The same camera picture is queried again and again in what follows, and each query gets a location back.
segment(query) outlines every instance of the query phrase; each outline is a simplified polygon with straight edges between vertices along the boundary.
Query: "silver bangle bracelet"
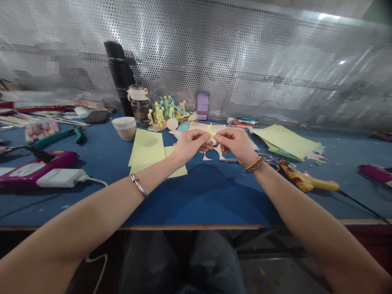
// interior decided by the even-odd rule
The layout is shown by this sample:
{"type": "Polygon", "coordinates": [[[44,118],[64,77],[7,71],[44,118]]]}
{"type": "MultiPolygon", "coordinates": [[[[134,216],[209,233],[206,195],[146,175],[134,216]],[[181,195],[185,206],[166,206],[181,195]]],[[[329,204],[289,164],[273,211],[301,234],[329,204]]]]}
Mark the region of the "silver bangle bracelet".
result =
{"type": "Polygon", "coordinates": [[[143,193],[144,197],[145,197],[145,198],[148,198],[148,195],[146,194],[146,192],[144,192],[142,186],[140,186],[140,184],[139,184],[139,182],[138,182],[138,178],[135,177],[135,174],[131,174],[130,177],[131,177],[132,182],[134,182],[134,183],[136,184],[136,186],[138,186],[140,192],[143,193]]]}

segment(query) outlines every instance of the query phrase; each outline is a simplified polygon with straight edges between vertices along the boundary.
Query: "charger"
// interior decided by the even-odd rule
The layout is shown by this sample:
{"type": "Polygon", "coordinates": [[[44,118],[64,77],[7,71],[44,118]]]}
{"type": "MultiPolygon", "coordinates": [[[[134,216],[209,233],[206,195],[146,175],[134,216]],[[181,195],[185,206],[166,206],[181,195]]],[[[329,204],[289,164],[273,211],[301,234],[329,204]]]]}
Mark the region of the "charger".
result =
{"type": "Polygon", "coordinates": [[[84,182],[86,180],[93,180],[107,186],[107,183],[104,181],[90,178],[82,169],[52,169],[40,177],[36,184],[46,188],[72,188],[78,182],[84,182]]]}

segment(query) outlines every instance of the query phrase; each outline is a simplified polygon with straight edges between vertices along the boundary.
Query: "hot glue gun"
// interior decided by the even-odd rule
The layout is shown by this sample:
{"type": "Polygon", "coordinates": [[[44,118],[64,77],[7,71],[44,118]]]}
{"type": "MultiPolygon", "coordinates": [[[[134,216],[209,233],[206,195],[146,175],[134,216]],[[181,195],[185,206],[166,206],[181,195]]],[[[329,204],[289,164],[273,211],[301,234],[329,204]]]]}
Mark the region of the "hot glue gun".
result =
{"type": "Polygon", "coordinates": [[[307,172],[301,173],[291,163],[285,160],[280,160],[279,165],[286,176],[292,180],[302,192],[309,192],[314,188],[325,191],[338,191],[340,189],[338,183],[313,178],[307,172]]]}

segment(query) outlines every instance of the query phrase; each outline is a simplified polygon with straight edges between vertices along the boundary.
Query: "smartphone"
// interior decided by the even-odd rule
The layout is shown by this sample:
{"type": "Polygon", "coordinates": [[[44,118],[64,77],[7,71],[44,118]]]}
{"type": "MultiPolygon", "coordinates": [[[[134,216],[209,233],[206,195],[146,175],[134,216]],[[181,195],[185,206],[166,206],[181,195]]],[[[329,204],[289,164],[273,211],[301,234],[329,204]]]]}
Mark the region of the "smartphone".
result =
{"type": "Polygon", "coordinates": [[[208,91],[196,92],[196,113],[198,120],[207,120],[209,112],[209,98],[210,92],[208,91]]]}
{"type": "Polygon", "coordinates": [[[92,111],[85,119],[85,123],[104,123],[107,120],[109,111],[107,110],[96,110],[92,111]]]}

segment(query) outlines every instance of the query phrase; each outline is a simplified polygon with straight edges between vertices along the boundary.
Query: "blue table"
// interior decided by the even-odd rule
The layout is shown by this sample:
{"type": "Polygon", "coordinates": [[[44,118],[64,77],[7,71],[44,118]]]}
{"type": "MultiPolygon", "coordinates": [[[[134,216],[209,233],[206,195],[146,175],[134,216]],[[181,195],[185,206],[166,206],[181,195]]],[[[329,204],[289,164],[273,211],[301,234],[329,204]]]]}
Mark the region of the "blue table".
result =
{"type": "MultiPolygon", "coordinates": [[[[62,130],[71,128],[61,125],[62,130]]],[[[298,163],[313,177],[334,180],[341,189],[365,205],[392,217],[392,193],[387,188],[363,178],[357,173],[361,164],[392,166],[392,143],[370,139],[365,134],[321,131],[289,127],[301,136],[327,147],[325,156],[330,163],[309,167],[312,160],[298,163]]],[[[45,150],[71,150],[79,154],[79,161],[70,168],[82,168],[94,178],[109,184],[129,175],[128,160],[132,142],[120,139],[112,124],[85,127],[87,142],[75,144],[73,137],[65,138],[45,150]]],[[[24,130],[0,133],[9,146],[24,145],[24,130]]],[[[267,146],[253,136],[261,152],[270,154],[267,146]]],[[[163,131],[165,146],[176,142],[173,135],[163,131]]],[[[197,153],[186,166],[188,175],[166,180],[125,222],[123,228],[258,228],[282,225],[277,211],[252,175],[246,174],[238,163],[218,161],[218,153],[207,153],[211,161],[203,161],[197,153]]],[[[1,167],[19,167],[33,157],[18,150],[0,158],[1,167]]],[[[59,214],[64,209],[98,191],[95,182],[79,183],[74,188],[42,188],[23,195],[0,190],[0,229],[33,229],[59,214]]],[[[335,192],[308,193],[343,223],[372,223],[374,217],[349,199],[335,192]]]]}

